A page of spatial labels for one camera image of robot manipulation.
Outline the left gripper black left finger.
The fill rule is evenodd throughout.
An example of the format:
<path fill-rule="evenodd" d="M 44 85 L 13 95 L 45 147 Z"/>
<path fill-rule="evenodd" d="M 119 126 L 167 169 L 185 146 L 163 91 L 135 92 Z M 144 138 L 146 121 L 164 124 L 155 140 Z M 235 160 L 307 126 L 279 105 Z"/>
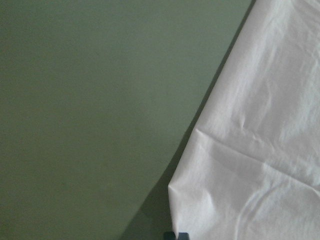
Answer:
<path fill-rule="evenodd" d="M 164 240 L 175 240 L 175 233 L 172 231 L 167 231 L 163 233 Z"/>

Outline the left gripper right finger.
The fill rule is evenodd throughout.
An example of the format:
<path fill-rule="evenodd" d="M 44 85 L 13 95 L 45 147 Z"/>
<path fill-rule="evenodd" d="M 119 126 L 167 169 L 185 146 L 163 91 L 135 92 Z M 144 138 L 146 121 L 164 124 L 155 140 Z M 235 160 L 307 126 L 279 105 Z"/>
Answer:
<path fill-rule="evenodd" d="M 179 232 L 178 240 L 190 240 L 190 236 L 187 232 Z"/>

